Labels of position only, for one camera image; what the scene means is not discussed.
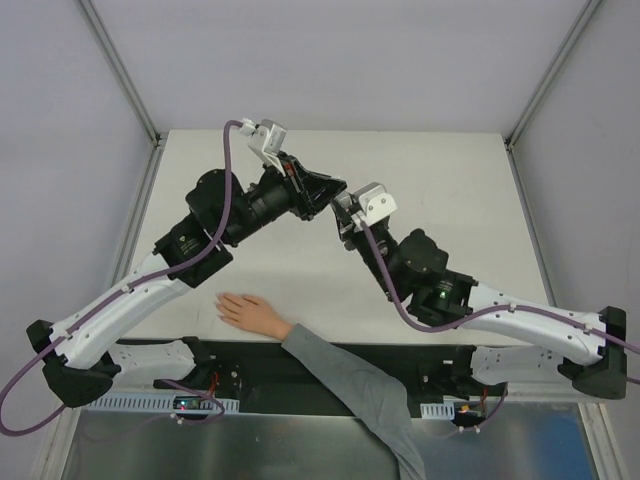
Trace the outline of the right aluminium frame post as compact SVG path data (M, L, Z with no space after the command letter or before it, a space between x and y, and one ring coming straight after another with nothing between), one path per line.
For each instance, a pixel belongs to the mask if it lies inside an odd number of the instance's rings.
M543 75L537 82L536 87L518 116L513 128L505 137L504 143L508 152L511 152L514 149L524 134L526 128L532 121L534 114L540 108L545 97L551 91L551 88L561 74L562 69L568 62L579 41L582 39L592 20L604 4L604 0L588 0L582 5L578 15L573 20L568 32L562 39L558 49L544 70Z

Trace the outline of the clear nail polish bottle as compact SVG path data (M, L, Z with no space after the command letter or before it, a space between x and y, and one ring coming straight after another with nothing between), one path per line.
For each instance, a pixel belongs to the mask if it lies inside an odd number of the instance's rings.
M331 206L334 210L348 211L353 205L352 196L349 192L344 191L337 195L332 201Z

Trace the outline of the grey sleeved forearm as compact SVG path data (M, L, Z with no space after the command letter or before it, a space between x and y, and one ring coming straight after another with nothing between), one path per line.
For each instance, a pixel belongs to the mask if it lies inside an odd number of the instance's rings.
M399 380L302 325L293 326L282 347L389 449L401 479L427 477L414 440L407 391Z

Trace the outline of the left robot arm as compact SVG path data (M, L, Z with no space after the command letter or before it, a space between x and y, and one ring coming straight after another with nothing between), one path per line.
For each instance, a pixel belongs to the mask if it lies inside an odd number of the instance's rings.
M212 367L193 338L170 344L165 353L153 345L118 353L115 346L157 309L230 264L230 250L249 236L286 213L310 221L347 187L307 170L293 156L279 159L281 169L265 168L248 188L226 169L204 173L186 196L188 215L132 273L77 314L28 327L33 349L43 356L46 383L64 406L88 405L118 382L157 385L170 379L191 389L209 382Z

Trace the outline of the person's hand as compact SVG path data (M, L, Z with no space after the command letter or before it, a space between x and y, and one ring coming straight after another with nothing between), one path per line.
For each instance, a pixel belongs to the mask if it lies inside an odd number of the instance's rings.
M219 318L239 330L284 341L293 329L264 299L250 295L222 293L217 296Z

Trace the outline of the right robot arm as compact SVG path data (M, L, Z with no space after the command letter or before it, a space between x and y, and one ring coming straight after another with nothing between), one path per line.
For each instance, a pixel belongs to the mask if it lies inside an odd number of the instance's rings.
M626 313L536 304L448 269L448 254L421 229L396 241L389 232L393 199L349 193L331 203L339 238L357 251L403 321L423 333L457 328L498 334L516 347L470 346L450 369L461 394L508 382L566 379L577 392L621 400L628 384Z

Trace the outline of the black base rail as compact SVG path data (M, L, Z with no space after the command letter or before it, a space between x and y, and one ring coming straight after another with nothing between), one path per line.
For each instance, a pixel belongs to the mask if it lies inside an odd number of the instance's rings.
M184 339L195 353L195 370L171 374L166 367L152 376L153 386L167 389L168 379L191 389L205 390L216 381L214 392L240 402L242 413L276 415L349 416L350 410L322 379L346 380L332 373L323 360L307 369L293 354L274 342L201 341ZM372 364L399 381L407 392L412 417L421 403L446 397L468 400L488 394L498 397L505 385L490 386L472 378L472 346L420 346L340 344L344 352Z

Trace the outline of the left aluminium frame post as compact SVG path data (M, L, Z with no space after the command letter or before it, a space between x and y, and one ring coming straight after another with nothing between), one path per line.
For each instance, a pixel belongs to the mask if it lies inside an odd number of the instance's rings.
M104 56L105 61L121 90L121 93L124 95L127 103L137 118L137 121L149 140L153 144L158 144L161 134L156 128L148 109L144 105L142 97L140 96L124 61L122 60L122 57L119 54L95 3L91 0L79 0L76 1L76 5L93 35L98 48Z

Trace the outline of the aluminium frame post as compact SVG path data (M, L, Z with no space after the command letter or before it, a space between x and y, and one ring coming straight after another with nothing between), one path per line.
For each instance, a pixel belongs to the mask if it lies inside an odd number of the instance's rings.
M142 97L140 96L124 61L122 60L122 57L119 54L95 3L91 0L79 0L76 1L76 5L93 35L98 48L104 56L105 61L121 90L121 93L124 95L127 103L137 118L137 121L149 140L153 144L158 144L161 134L156 128L148 109L144 105Z
M573 20L568 32L562 39L558 49L544 70L543 75L537 82L536 87L518 116L513 128L505 137L504 143L508 152L511 152L514 149L524 134L526 128L532 121L534 114L540 108L545 97L551 91L551 88L561 74L562 69L568 62L579 41L582 39L592 20L604 4L604 0L588 0L582 5L578 15Z

